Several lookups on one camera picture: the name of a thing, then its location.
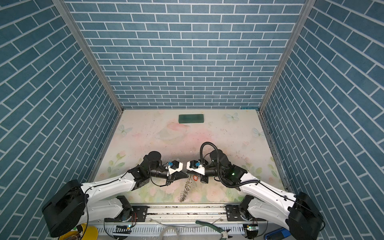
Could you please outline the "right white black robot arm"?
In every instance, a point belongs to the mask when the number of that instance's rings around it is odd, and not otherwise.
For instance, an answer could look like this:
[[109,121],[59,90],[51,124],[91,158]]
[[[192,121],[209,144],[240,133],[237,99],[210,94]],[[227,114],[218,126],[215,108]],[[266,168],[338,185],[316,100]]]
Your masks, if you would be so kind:
[[229,189],[236,189],[245,194],[239,205],[241,216],[246,221],[264,219],[287,229],[297,240],[316,240],[326,223],[319,209],[306,193],[294,194],[275,188],[246,169],[233,165],[228,157],[213,143],[205,142],[205,146],[213,147],[208,163],[203,153],[199,160],[189,161],[187,170],[199,175],[203,183],[210,177]]

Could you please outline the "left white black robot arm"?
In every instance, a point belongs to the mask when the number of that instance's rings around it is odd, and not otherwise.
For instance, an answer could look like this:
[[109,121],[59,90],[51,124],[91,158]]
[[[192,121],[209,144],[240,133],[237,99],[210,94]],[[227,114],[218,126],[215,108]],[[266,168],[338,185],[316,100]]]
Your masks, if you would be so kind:
[[123,193],[145,186],[152,178],[164,179],[165,186],[188,178],[183,163],[172,161],[164,164],[161,157],[159,152],[152,151],[144,156],[141,164],[103,181],[67,182],[42,207],[50,236],[61,237],[73,228],[95,220],[128,221],[133,209]]

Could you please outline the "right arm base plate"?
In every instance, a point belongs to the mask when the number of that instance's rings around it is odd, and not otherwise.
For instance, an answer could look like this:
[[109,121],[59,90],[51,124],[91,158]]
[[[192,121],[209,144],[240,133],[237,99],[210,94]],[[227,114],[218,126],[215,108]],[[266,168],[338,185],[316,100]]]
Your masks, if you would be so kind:
[[254,218],[252,216],[246,217],[246,214],[243,214],[240,211],[239,205],[225,205],[225,211],[227,216],[228,222],[258,222],[262,221],[265,222],[266,220],[261,218]]

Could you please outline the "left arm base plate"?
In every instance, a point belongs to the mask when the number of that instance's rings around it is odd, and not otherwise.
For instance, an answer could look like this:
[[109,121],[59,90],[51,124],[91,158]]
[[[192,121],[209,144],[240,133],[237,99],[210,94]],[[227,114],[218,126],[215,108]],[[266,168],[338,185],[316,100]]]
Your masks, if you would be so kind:
[[123,211],[115,218],[105,218],[105,222],[128,222],[135,224],[137,222],[144,222],[147,217],[148,206],[132,206]]

